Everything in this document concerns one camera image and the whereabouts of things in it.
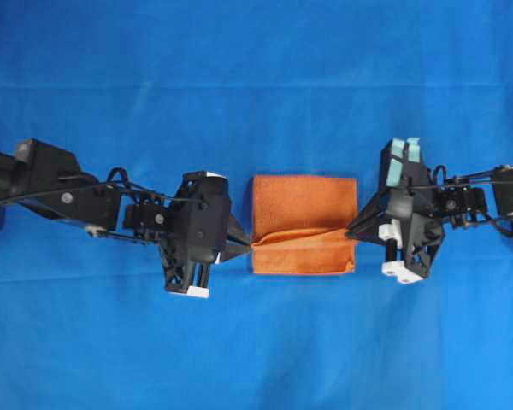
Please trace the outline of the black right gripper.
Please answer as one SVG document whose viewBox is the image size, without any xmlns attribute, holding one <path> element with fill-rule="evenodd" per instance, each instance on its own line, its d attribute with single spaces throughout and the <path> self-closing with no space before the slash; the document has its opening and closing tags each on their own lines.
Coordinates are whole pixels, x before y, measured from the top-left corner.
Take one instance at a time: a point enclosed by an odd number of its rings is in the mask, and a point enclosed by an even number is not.
<svg viewBox="0 0 513 410">
<path fill-rule="evenodd" d="M 381 272 L 400 284 L 429 277 L 445 232 L 433 215 L 433 190 L 415 138 L 394 138 L 381 152 L 380 190 L 348 225 L 347 239 L 381 244 Z"/>
</svg>

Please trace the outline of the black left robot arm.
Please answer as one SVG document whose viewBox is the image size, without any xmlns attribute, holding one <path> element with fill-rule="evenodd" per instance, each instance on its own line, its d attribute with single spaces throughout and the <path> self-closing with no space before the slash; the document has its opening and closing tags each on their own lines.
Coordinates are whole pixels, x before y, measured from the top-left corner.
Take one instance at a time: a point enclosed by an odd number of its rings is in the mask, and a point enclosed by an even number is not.
<svg viewBox="0 0 513 410">
<path fill-rule="evenodd" d="M 179 295 L 208 297 L 210 268 L 251 250 L 232 214 L 227 178 L 208 171 L 184 174 L 166 196 L 135 184 L 122 167 L 101 181 L 73 153 L 28 139 L 13 155 L 0 152 L 0 228 L 10 204 L 91 237 L 155 244 L 164 289 Z"/>
</svg>

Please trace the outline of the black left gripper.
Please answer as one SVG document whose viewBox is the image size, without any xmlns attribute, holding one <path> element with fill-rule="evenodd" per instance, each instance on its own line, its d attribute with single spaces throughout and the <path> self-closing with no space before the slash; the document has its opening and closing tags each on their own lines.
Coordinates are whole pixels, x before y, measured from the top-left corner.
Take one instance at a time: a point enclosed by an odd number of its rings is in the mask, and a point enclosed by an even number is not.
<svg viewBox="0 0 513 410">
<path fill-rule="evenodd" d="M 249 236 L 230 210 L 226 177 L 207 171 L 183 175 L 159 248 L 166 291 L 207 298 L 211 266 L 251 252 Z"/>
</svg>

